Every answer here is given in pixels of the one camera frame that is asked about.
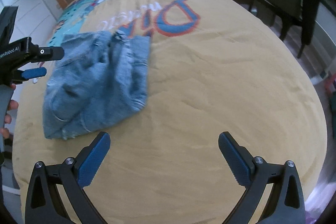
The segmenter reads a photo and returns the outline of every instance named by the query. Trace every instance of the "metal bolt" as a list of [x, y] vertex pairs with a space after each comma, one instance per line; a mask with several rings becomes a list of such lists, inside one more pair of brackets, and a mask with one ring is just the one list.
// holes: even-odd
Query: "metal bolt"
[[43, 162], [41, 162], [41, 161], [38, 161], [37, 163], [35, 163], [36, 168], [41, 168], [42, 165], [43, 165]]
[[255, 157], [254, 160], [258, 164], [262, 164], [264, 162], [264, 159], [262, 157]]
[[65, 163], [66, 164], [73, 164], [73, 162], [74, 162], [74, 159], [73, 158], [67, 158], [66, 160], [65, 160]]
[[295, 164], [291, 160], [288, 160], [287, 165], [290, 167], [294, 167]]

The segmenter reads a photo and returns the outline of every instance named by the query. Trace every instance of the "finger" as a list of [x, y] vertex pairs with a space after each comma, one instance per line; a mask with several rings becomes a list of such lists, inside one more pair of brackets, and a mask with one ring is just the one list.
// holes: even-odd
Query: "finger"
[[0, 128], [0, 134], [7, 139], [9, 138], [9, 130], [7, 128]]
[[17, 101], [11, 100], [8, 105], [7, 110], [17, 109], [19, 107], [19, 103]]
[[12, 122], [12, 117], [9, 114], [6, 114], [5, 123], [11, 123], [11, 122]]

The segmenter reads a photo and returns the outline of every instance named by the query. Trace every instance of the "bedsheet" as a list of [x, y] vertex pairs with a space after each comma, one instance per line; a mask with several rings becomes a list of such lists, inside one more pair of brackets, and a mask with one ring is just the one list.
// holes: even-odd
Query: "bedsheet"
[[[293, 160], [308, 197], [326, 154], [325, 117], [308, 76], [266, 25], [232, 0], [76, 0], [49, 44], [118, 28], [152, 41], [147, 106], [105, 128], [111, 148], [85, 188], [108, 223], [221, 223], [244, 192], [218, 149], [223, 131], [268, 162]], [[44, 138], [53, 65], [26, 84], [18, 110], [13, 167], [23, 213], [35, 162], [61, 163], [98, 133]]]

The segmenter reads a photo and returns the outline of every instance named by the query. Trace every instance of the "blue gripper pad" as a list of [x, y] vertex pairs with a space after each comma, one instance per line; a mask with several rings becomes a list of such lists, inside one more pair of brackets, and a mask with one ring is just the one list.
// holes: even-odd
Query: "blue gripper pad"
[[22, 78], [28, 80], [37, 77], [43, 77], [47, 74], [47, 69], [44, 67], [36, 68], [36, 69], [27, 69], [25, 70], [21, 76]]
[[103, 162], [103, 159], [110, 149], [110, 145], [110, 135], [104, 132], [100, 140], [93, 147], [89, 155], [78, 168], [77, 183], [81, 188], [91, 184], [99, 169], [99, 166]]
[[249, 187], [251, 185], [251, 170], [237, 150], [239, 145], [233, 144], [225, 133], [221, 133], [218, 138], [218, 146], [238, 184], [246, 188]]

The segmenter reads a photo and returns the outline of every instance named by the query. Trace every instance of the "blue denim garment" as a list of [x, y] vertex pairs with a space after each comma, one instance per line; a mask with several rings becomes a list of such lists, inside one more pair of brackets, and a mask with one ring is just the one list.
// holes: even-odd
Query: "blue denim garment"
[[124, 32], [69, 34], [47, 82], [43, 129], [48, 139], [74, 138], [113, 126], [147, 100], [150, 37]]

